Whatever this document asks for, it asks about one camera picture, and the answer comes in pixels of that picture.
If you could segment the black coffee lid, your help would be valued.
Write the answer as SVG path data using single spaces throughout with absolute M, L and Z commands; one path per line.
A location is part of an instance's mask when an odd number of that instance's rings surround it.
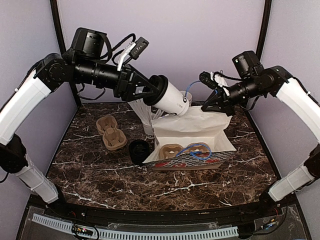
M 148 106 L 154 106 L 165 95 L 168 89 L 169 80 L 164 75 L 152 75 L 149 82 L 152 84 L 153 89 L 145 86 L 142 92 L 152 92 L 152 96 L 144 97 L 143 102 Z

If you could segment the blue checkered paper bag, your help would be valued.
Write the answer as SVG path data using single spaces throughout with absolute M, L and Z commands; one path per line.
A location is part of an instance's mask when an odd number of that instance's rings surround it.
M 168 115 L 151 122 L 157 146 L 145 164 L 158 162 L 160 149 L 168 144 L 178 144 L 186 148 L 192 144 L 207 144 L 215 153 L 235 151 L 224 130 L 231 117 L 221 112 L 203 112 L 200 106 L 191 106 L 182 116 Z

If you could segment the white paper coffee cup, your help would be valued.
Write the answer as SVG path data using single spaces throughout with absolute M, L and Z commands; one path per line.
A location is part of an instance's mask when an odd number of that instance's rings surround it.
M 164 92 L 164 95 L 156 103 L 151 104 L 167 114 L 174 116 L 184 115 L 189 106 L 189 100 L 170 82 Z

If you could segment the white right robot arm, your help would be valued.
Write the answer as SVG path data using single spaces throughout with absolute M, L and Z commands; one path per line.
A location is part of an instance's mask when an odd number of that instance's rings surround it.
M 284 67 L 300 79 L 317 100 L 320 98 L 320 57 L 317 51 L 270 50 L 260 62 L 265 69 Z M 316 138 L 303 121 L 275 97 L 260 99 L 249 115 L 282 177 L 301 164 L 317 145 Z

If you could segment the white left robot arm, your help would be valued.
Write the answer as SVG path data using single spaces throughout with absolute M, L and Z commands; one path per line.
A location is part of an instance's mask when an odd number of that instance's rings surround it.
M 1 168 L 50 204 L 60 218 L 67 218 L 71 208 L 61 199 L 58 187 L 31 160 L 17 130 L 32 112 L 44 107 L 60 87 L 71 83 L 92 85 L 103 91 L 111 89 L 116 98 L 126 102 L 155 96 L 158 88 L 129 63 L 141 54 L 148 42 L 133 33 L 129 38 L 131 43 L 122 51 L 124 62 L 111 65 L 115 47 L 107 34 L 78 28 L 70 48 L 37 61 L 0 109 Z

